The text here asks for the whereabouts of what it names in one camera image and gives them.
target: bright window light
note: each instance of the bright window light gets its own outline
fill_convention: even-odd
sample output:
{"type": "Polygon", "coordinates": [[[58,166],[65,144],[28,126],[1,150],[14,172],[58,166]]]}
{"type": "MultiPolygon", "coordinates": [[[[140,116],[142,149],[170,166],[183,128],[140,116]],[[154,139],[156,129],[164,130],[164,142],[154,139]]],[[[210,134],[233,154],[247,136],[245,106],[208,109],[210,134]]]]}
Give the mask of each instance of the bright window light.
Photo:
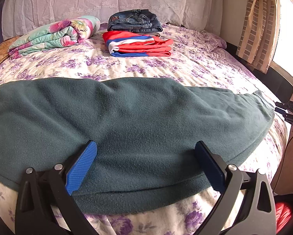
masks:
{"type": "Polygon", "coordinates": [[[280,0],[280,32],[273,61],[293,76],[293,3],[280,0]]]}

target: bed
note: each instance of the bed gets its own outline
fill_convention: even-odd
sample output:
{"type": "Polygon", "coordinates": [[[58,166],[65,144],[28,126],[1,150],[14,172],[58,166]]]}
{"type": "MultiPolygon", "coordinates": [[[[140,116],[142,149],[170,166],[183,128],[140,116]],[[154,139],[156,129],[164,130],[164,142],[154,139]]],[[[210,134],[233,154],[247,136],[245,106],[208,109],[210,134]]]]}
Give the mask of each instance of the bed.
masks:
{"type": "MultiPolygon", "coordinates": [[[[162,38],[171,38],[171,57],[112,57],[102,38],[105,30],[85,42],[62,49],[29,54],[0,64],[0,85],[15,80],[47,77],[88,78],[98,81],[120,77],[172,78],[184,86],[227,88],[234,93],[261,90],[272,105],[278,101],[226,48],[226,42],[206,31],[163,24],[162,38]]],[[[257,149],[240,166],[241,170],[263,168],[271,181],[285,150],[289,128],[279,114],[257,149]]],[[[192,234],[204,221],[219,193],[208,188],[198,194],[160,209],[126,215],[85,214],[96,231],[103,234],[192,234]]],[[[234,222],[243,199],[239,194],[224,228],[234,222]]],[[[0,216],[14,231],[17,192],[0,182],[0,216]]],[[[68,228],[58,209],[58,223],[68,228]]]]}

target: metal screw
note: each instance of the metal screw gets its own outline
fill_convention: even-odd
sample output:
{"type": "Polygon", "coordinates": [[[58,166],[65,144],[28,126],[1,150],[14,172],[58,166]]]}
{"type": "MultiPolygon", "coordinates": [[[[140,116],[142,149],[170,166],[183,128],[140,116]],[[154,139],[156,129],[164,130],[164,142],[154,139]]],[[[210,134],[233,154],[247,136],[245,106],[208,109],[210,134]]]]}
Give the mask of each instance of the metal screw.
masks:
{"type": "Polygon", "coordinates": [[[258,172],[259,172],[259,174],[261,174],[261,175],[264,175],[264,174],[265,174],[265,171],[264,171],[264,169],[262,169],[262,168],[259,168],[259,169],[258,169],[258,172]]]}
{"type": "Polygon", "coordinates": [[[234,164],[229,164],[228,169],[235,171],[235,170],[237,170],[237,166],[235,166],[234,164]]]}
{"type": "Polygon", "coordinates": [[[55,170],[61,170],[63,168],[63,165],[62,164],[56,164],[55,166],[54,166],[54,169],[55,170]]]}
{"type": "Polygon", "coordinates": [[[28,168],[28,169],[26,170],[26,173],[27,173],[27,174],[30,174],[30,173],[32,173],[32,171],[33,171],[33,169],[30,167],[30,168],[28,168]]]}

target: dark blue jeans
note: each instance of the dark blue jeans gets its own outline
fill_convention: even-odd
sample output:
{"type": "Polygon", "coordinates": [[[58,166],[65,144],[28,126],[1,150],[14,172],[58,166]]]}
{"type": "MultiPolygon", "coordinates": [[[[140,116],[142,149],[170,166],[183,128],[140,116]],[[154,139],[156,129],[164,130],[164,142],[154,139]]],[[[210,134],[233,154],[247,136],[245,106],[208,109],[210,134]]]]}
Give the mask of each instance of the dark blue jeans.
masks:
{"type": "Polygon", "coordinates": [[[108,31],[132,33],[161,32],[163,28],[155,14],[149,10],[131,10],[115,13],[108,20],[108,31]]]}

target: white stripe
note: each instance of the white stripe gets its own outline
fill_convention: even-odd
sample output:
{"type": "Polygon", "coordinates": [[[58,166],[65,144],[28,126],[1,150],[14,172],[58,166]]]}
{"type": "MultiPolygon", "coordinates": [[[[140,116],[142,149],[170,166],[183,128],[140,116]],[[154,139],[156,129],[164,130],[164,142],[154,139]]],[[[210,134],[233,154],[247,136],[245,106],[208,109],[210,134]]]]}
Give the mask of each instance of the white stripe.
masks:
{"type": "Polygon", "coordinates": [[[154,41],[154,38],[149,38],[149,39],[145,39],[145,40],[127,39],[127,40],[123,40],[123,41],[119,41],[119,42],[110,42],[110,44],[108,45],[108,50],[109,50],[110,54],[112,54],[114,51],[119,50],[118,45],[129,44],[129,43],[134,43],[134,42],[148,42],[148,41],[154,41]]]}

